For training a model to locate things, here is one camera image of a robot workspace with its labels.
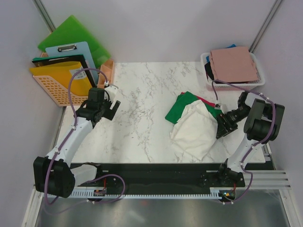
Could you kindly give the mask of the red t shirt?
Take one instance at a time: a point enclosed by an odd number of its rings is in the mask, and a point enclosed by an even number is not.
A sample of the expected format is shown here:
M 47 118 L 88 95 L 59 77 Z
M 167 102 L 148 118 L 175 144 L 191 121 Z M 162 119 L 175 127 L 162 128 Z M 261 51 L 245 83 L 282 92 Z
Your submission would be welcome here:
M 207 101 L 207 100 L 205 100 L 205 99 L 203 99 L 203 98 L 201 98 L 199 96 L 196 96 L 196 98 L 199 99 L 199 100 L 201 100 L 203 103 L 208 104 L 211 107 L 215 107 L 215 103 L 211 103 L 211 102 L 209 102 L 209 101 Z

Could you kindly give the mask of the white printed t shirt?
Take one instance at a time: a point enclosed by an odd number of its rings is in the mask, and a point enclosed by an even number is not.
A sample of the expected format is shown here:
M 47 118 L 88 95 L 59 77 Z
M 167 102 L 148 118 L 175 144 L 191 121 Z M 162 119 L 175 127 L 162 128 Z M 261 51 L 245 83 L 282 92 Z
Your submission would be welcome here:
M 185 106 L 170 133 L 171 142 L 184 153 L 202 160 L 216 142 L 217 120 L 197 100 Z

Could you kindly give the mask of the green t shirt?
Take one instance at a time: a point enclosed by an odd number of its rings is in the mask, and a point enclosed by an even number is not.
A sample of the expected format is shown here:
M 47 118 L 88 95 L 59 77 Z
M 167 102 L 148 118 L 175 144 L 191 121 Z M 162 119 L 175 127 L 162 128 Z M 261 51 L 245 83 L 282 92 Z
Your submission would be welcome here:
M 185 107 L 189 104 L 192 104 L 193 102 L 197 101 L 199 99 L 196 98 L 196 96 L 190 92 L 182 92 L 176 99 L 174 105 L 169 110 L 167 115 L 165 116 L 165 119 L 173 124 L 176 124 L 177 121 L 181 118 L 182 113 L 185 109 Z M 222 111 L 216 110 L 214 107 L 209 106 L 208 104 L 205 104 L 208 112 L 216 118 L 217 115 L 222 114 Z

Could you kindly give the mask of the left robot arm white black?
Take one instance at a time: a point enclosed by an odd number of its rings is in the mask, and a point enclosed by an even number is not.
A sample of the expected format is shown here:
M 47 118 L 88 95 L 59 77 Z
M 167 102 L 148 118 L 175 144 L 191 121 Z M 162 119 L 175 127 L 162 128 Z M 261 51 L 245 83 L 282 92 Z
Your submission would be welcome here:
M 33 163 L 36 190 L 53 196 L 68 198 L 74 187 L 90 182 L 99 186 L 104 175 L 93 164 L 71 168 L 71 161 L 86 136 L 97 123 L 106 118 L 113 120 L 120 101 L 115 100 L 118 87 L 93 87 L 86 99 L 75 111 L 74 120 L 65 136 L 45 156 Z

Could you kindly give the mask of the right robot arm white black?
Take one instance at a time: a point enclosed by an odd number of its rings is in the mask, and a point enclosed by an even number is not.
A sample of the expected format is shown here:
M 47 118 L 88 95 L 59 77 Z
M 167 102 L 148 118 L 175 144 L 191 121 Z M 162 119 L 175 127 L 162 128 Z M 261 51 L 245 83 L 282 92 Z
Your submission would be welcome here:
M 241 181 L 245 166 L 255 151 L 277 138 L 285 112 L 285 106 L 271 102 L 262 94 L 247 91 L 241 93 L 237 105 L 237 109 L 216 116 L 217 139 L 234 132 L 238 122 L 246 120 L 242 142 L 218 170 L 217 181 L 222 186 Z

